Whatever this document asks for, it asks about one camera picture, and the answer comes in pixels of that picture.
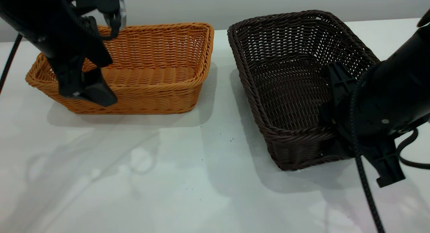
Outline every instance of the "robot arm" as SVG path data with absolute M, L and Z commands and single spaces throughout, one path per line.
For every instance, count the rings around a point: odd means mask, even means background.
M 94 17 L 81 17 L 95 9 L 112 28 L 109 37 L 98 33 Z M 117 102 L 100 68 L 112 64 L 103 40 L 117 37 L 124 28 L 124 0 L 0 0 L 0 17 L 46 55 L 63 97 L 101 106 Z M 83 73 L 85 58 L 97 68 Z
M 360 153 L 381 176 L 377 180 L 380 187 L 404 179 L 399 165 L 399 160 L 406 161 L 399 154 L 403 145 L 396 148 L 394 139 L 412 130 L 417 133 L 416 127 L 430 117 L 428 23 L 430 10 L 402 47 L 362 75 L 362 86 L 356 86 L 359 81 L 341 63 L 330 64 L 323 72 L 327 75 L 332 99 L 321 106 L 320 124 L 338 132 L 337 138 L 326 145 L 324 154 L 357 157 L 353 139 L 358 138 Z M 358 93 L 353 100 L 356 87 Z M 350 113 L 353 113 L 354 128 Z

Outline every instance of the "woven texture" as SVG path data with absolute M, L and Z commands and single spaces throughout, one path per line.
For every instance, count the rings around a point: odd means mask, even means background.
M 310 10 L 255 17 L 232 25 L 230 46 L 254 119 L 281 170 L 343 158 L 321 155 L 335 136 L 318 127 L 319 107 L 330 100 L 319 75 L 342 62 L 358 78 L 379 60 L 329 12 Z
M 99 26 L 101 35 L 109 35 Z M 105 41 L 114 63 L 103 77 L 118 97 L 109 107 L 67 100 L 46 57 L 40 54 L 26 81 L 77 114 L 173 114 L 192 110 L 207 78 L 214 30 L 205 23 L 129 26 Z M 83 71 L 95 68 L 86 60 Z

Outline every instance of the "white table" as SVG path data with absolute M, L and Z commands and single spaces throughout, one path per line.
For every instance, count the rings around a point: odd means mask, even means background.
M 418 19 L 347 23 L 381 59 Z M 12 43 L 0 43 L 3 68 Z M 2 233 L 372 233 L 353 160 L 280 171 L 254 123 L 226 31 L 196 108 L 183 115 L 75 115 L 24 78 L 38 50 L 20 45 L 0 96 Z M 404 150 L 430 162 L 430 124 Z M 430 172 L 378 188 L 389 233 L 430 229 Z

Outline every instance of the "black cord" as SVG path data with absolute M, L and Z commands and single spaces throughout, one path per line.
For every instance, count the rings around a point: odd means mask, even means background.
M 384 226 L 382 224 L 381 218 L 379 217 L 379 213 L 376 208 L 375 201 L 373 200 L 369 183 L 367 181 L 366 172 L 364 171 L 363 161 L 361 160 L 358 135 L 356 132 L 356 125 L 355 125 L 355 106 L 357 103 L 359 91 L 361 87 L 363 87 L 363 84 L 366 82 L 369 73 L 373 72 L 377 67 L 378 65 L 372 66 L 370 69 L 364 72 L 360 80 L 357 82 L 357 85 L 355 86 L 355 89 L 352 93 L 352 97 L 350 101 L 351 102 L 350 103 L 350 124 L 351 124 L 351 135 L 352 135 L 352 141 L 353 141 L 353 147 L 354 147 L 354 153 L 355 153 L 355 161 L 357 164 L 358 174 L 361 180 L 361 185 L 363 187 L 364 194 L 367 199 L 367 204 L 369 205 L 370 212 L 372 214 L 373 221 L 375 222 L 378 233 L 385 233 Z
M 4 82 L 6 81 L 7 74 L 9 73 L 10 66 L 12 65 L 13 58 L 15 57 L 16 51 L 18 50 L 18 46 L 23 39 L 23 35 L 18 34 L 15 39 L 15 43 L 13 44 L 12 50 L 10 51 L 9 58 L 7 59 L 6 65 L 4 66 L 3 73 L 0 78 L 0 93 L 3 89 Z
M 399 144 L 399 146 L 396 149 L 397 154 L 399 155 L 399 159 L 400 161 L 405 164 L 406 166 L 410 166 L 410 167 L 416 167 L 416 168 L 420 168 L 420 169 L 427 169 L 430 170 L 430 164 L 426 164 L 426 163 L 418 163 L 418 162 L 413 162 L 413 161 L 408 161 L 404 158 L 402 158 L 400 156 L 400 153 L 402 152 L 402 150 L 407 147 L 409 144 L 411 144 L 412 142 L 414 142 L 418 137 L 418 129 L 415 128 L 413 130 L 412 135 L 410 135 L 408 138 L 406 138 L 404 141 L 402 141 L 402 143 Z
M 102 36 L 100 34 L 98 34 L 97 32 L 95 32 L 94 30 L 92 30 L 90 28 L 90 26 L 88 25 L 88 23 L 86 23 L 84 21 L 84 19 L 82 17 L 77 16 L 70 4 L 67 2 L 67 0 L 60 0 L 61 4 L 63 5 L 63 8 L 65 9 L 66 13 L 69 15 L 69 17 L 72 19 L 72 21 L 84 32 L 86 32 L 87 34 L 89 34 L 90 36 L 92 36 L 93 38 L 96 39 L 102 39 L 102 40 L 112 40 L 118 37 L 118 34 L 120 32 L 120 27 L 121 27 L 121 21 L 119 20 L 111 20 L 111 35 L 109 36 Z

